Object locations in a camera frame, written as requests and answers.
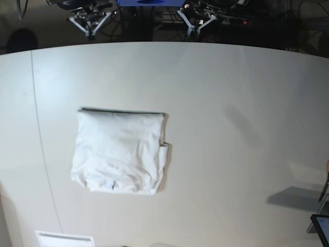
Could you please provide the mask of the white T-shirt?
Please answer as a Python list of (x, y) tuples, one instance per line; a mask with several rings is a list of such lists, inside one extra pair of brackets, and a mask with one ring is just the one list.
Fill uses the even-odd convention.
[(77, 111), (71, 180), (95, 192), (154, 195), (169, 144), (163, 113)]

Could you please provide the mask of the blue box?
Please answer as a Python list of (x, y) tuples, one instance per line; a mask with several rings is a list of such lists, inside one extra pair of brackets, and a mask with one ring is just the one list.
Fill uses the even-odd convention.
[(116, 0), (115, 2), (122, 7), (137, 7), (137, 6), (181, 7), (185, 3), (185, 0)]

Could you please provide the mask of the power strip with red light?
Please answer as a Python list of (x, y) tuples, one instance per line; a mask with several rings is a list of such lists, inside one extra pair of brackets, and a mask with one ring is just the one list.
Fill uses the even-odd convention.
[(244, 17), (225, 16), (222, 17), (221, 24), (227, 26), (247, 26), (250, 19)]

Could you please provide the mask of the white paper sheet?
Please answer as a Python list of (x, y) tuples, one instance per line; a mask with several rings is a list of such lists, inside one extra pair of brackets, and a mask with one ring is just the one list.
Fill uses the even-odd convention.
[(48, 247), (95, 247), (94, 238), (90, 236), (59, 234), (35, 231), (40, 246)]

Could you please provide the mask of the dark tablet screen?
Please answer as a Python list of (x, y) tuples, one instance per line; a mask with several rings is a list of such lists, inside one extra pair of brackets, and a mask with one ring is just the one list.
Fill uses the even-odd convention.
[(325, 215), (311, 215), (311, 221), (316, 229), (316, 232), (324, 247), (329, 247), (328, 244), (328, 224), (329, 217)]

